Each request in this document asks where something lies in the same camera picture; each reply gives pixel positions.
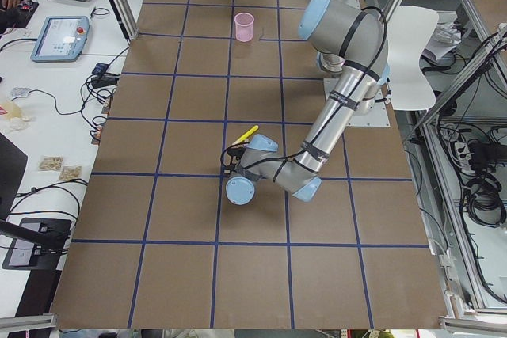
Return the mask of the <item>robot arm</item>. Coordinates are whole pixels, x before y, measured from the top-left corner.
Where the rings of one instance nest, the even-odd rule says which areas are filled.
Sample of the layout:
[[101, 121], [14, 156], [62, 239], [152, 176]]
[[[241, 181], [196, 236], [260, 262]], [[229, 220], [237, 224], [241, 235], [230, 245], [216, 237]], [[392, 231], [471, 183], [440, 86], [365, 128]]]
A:
[[261, 179], [310, 201], [322, 183], [318, 172], [348, 122], [367, 113], [389, 75], [387, 19], [377, 7], [359, 9], [344, 0], [311, 0], [298, 34], [318, 51], [319, 65], [336, 74], [337, 82], [297, 153], [278, 155], [277, 143], [261, 134], [242, 148], [226, 183], [233, 204], [251, 201]]

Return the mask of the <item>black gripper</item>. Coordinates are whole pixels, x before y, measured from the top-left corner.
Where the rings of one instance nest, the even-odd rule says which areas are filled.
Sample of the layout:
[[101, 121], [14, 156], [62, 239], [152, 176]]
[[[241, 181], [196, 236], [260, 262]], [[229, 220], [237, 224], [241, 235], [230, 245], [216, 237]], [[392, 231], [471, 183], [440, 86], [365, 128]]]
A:
[[220, 155], [220, 166], [223, 175], [231, 175], [241, 161], [246, 150], [246, 143], [236, 143], [228, 146]]

